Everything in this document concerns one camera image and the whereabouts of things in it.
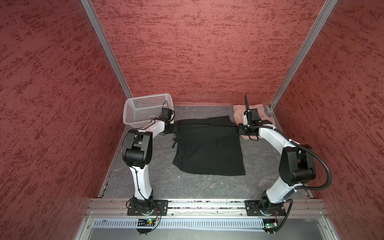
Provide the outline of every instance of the pink cloth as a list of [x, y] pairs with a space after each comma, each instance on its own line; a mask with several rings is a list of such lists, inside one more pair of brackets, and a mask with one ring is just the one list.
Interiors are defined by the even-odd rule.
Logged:
[[[273, 125], [275, 124], [275, 120], [272, 117], [268, 117], [265, 114], [264, 106], [262, 104], [251, 105], [251, 106], [249, 106], [249, 108], [250, 109], [257, 108], [257, 110], [259, 111], [259, 115], [262, 118], [262, 120], [269, 120], [273, 123]], [[233, 106], [233, 117], [235, 118], [235, 122], [237, 125], [239, 125], [239, 123], [243, 123], [244, 112], [245, 112], [245, 105], [234, 105]], [[244, 135], [241, 135], [241, 136], [243, 139], [249, 139], [248, 136], [244, 136]]]

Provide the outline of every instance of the red wall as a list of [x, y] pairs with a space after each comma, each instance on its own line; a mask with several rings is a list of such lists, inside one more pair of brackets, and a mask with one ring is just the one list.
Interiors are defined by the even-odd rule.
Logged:
[[93, 0], [134, 96], [269, 104], [324, 0]]
[[79, 0], [0, 3], [0, 239], [73, 239], [126, 99]]
[[339, 0], [275, 108], [333, 172], [318, 195], [342, 239], [384, 239], [383, 12], [383, 1]]

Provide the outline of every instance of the gray marble floor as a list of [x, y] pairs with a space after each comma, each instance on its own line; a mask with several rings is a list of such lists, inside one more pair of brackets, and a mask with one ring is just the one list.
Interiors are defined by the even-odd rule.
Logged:
[[[232, 107], [176, 106], [175, 120], [229, 115]], [[196, 175], [180, 171], [172, 164], [176, 148], [174, 134], [156, 136], [149, 164], [149, 179], [155, 198], [249, 198], [258, 199], [278, 177], [280, 154], [264, 139], [258, 142], [240, 138], [245, 176]], [[121, 156], [117, 159], [103, 197], [132, 197], [133, 178]], [[298, 191], [293, 198], [308, 198]]]

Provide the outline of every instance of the laundry basket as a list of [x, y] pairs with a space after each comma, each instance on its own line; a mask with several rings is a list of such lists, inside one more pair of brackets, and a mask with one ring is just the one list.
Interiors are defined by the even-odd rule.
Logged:
[[122, 121], [133, 128], [145, 127], [152, 118], [160, 116], [163, 106], [173, 110], [172, 97], [169, 93], [129, 98], [124, 104]]

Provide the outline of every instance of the black fabric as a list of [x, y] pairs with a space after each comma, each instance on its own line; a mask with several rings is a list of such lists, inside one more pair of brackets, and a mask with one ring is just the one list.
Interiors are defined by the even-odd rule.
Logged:
[[238, 127], [229, 116], [179, 120], [173, 164], [192, 174], [245, 175]]

